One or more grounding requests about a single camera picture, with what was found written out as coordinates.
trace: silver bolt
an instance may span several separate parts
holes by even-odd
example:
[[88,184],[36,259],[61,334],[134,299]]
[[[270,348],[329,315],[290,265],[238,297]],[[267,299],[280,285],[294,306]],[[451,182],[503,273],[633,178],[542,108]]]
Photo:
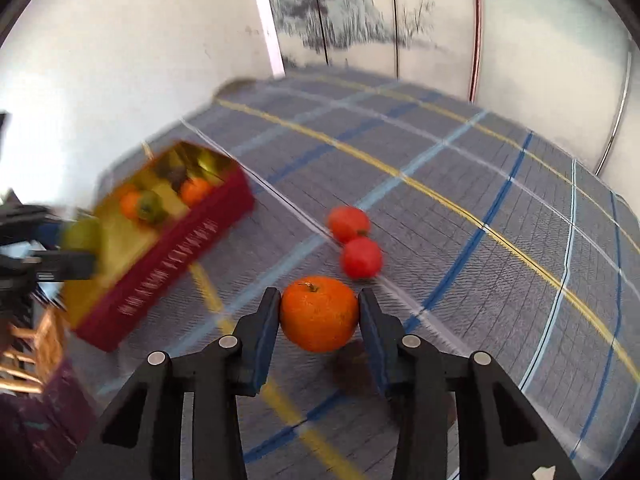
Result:
[[491,356],[487,352],[476,352],[474,354],[474,361],[482,366],[487,366],[491,363]]
[[418,348],[420,346],[420,338],[416,335],[406,335],[402,338],[402,344],[407,348]]
[[164,352],[151,352],[146,358],[150,365],[156,366],[164,363]]
[[218,344],[222,346],[222,348],[233,348],[238,344],[238,338],[233,335],[223,335],[218,339]]

